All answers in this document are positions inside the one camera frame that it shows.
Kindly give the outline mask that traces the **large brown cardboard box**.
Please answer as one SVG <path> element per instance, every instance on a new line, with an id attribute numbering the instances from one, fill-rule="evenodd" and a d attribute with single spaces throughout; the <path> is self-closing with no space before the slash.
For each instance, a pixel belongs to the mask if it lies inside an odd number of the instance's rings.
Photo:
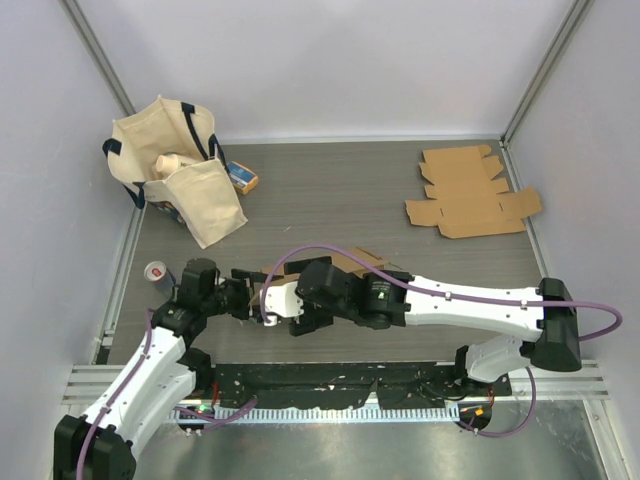
<path id="1" fill-rule="evenodd" d="M 302 260 L 287 260 L 276 271 L 269 284 L 263 284 L 256 294 L 265 300 L 270 286 L 297 282 L 296 293 L 303 302 L 312 302 L 336 314 L 351 314 L 365 297 L 365 277 L 372 269 L 382 270 L 389 265 L 384 257 L 361 247 L 338 252 L 331 251 Z"/>

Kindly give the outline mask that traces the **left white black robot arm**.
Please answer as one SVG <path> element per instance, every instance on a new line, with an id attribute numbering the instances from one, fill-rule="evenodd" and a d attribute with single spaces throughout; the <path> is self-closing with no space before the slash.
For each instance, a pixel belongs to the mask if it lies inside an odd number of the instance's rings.
<path id="1" fill-rule="evenodd" d="M 169 299 L 151 309 L 145 334 L 116 379 L 82 415 L 65 415 L 54 431 L 55 479 L 131 479 L 158 428 L 186 397 L 213 385 L 209 354 L 194 347 L 209 318 L 251 317 L 254 281 L 234 269 L 221 276 L 214 261 L 187 262 Z"/>

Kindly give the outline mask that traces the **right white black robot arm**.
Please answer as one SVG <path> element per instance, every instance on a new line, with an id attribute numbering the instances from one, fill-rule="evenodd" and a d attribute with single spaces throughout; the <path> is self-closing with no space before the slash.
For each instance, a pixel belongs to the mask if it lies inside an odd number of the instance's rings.
<path id="1" fill-rule="evenodd" d="M 304 335 L 348 319 L 358 326 L 453 325 L 492 331 L 495 338 L 464 345 L 451 380 L 465 395 L 513 370 L 534 366 L 576 372 L 582 366 L 577 312 L 565 284 L 544 278 L 538 286 L 492 289 L 436 282 L 406 272 L 347 273 L 316 259 L 294 282 L 271 293 L 273 313 L 291 319 L 292 335 Z"/>

